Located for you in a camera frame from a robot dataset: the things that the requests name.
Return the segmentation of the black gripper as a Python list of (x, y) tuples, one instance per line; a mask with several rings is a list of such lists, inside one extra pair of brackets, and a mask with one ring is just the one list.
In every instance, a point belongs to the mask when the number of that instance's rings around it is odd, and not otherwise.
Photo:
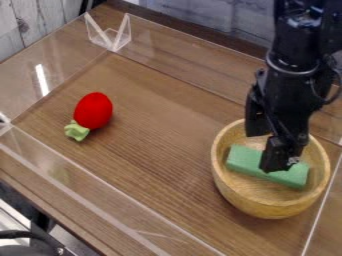
[(266, 69), (256, 71), (244, 108), (245, 136), (267, 135), (259, 162), (266, 173), (288, 171), (299, 163), (308, 145), (308, 121), (331, 102), (332, 77), (332, 68), (318, 56), (266, 55)]

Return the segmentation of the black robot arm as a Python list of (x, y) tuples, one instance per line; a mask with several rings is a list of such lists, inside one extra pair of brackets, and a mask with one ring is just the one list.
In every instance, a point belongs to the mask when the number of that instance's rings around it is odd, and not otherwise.
[(342, 97), (342, 0), (275, 0), (275, 35), (245, 98), (244, 130), (266, 136), (259, 168), (287, 170), (308, 144), (314, 112)]

